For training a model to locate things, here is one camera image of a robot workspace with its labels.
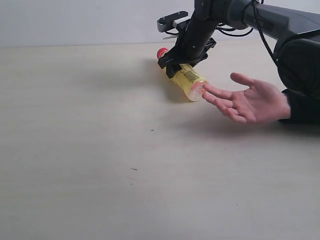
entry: red bottle cap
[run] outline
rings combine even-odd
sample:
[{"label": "red bottle cap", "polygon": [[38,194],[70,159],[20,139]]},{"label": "red bottle cap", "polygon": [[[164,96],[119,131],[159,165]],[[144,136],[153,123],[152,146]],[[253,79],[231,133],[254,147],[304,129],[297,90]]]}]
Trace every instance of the red bottle cap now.
[{"label": "red bottle cap", "polygon": [[161,58],[166,52],[168,52],[168,48],[163,47],[163,48],[159,49],[159,51],[158,51],[157,54],[156,54],[156,57],[159,59],[159,58]]}]

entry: robotic arm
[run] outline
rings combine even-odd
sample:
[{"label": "robotic arm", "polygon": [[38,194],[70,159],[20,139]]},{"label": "robotic arm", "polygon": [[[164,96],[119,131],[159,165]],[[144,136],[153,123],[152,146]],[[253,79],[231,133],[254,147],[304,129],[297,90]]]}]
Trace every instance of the robotic arm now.
[{"label": "robotic arm", "polygon": [[[293,92],[320,99],[320,14],[257,0],[194,0],[191,17],[180,11],[160,18],[157,25],[159,32],[177,35],[175,46],[158,61],[169,78],[180,69],[179,64],[194,67],[207,59],[207,51],[216,45],[212,38],[216,30],[251,27],[258,30],[283,84]],[[172,29],[178,33],[168,32]],[[273,52],[264,34],[277,41]]]}]

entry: human hand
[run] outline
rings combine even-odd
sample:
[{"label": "human hand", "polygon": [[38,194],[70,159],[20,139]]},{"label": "human hand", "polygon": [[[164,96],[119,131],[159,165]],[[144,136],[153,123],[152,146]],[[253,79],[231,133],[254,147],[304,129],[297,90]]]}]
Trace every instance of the human hand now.
[{"label": "human hand", "polygon": [[203,86],[207,92],[202,97],[223,115],[240,124],[268,124],[290,118],[288,99],[276,86],[239,73],[232,73],[230,78],[249,88],[227,91],[208,83]]}]

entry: white table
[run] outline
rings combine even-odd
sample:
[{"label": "white table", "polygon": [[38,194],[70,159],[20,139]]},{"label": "white table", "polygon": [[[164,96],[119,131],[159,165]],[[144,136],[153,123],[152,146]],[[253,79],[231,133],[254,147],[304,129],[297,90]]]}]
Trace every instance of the white table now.
[{"label": "white table", "polygon": [[[187,102],[163,46],[0,49],[1,240],[320,239],[319,130]],[[196,70],[284,88],[259,39]]]}]

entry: plastic bottle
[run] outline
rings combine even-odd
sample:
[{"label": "plastic bottle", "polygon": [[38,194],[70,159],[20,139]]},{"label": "plastic bottle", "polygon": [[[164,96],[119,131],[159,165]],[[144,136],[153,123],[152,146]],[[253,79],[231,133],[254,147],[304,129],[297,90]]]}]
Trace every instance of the plastic bottle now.
[{"label": "plastic bottle", "polygon": [[[163,57],[168,51],[167,48],[161,48],[157,52],[157,58]],[[201,77],[191,65],[180,64],[180,66],[182,69],[171,80],[184,91],[184,94],[190,101],[199,101],[206,92],[203,89],[203,85],[207,83],[207,80]]]}]

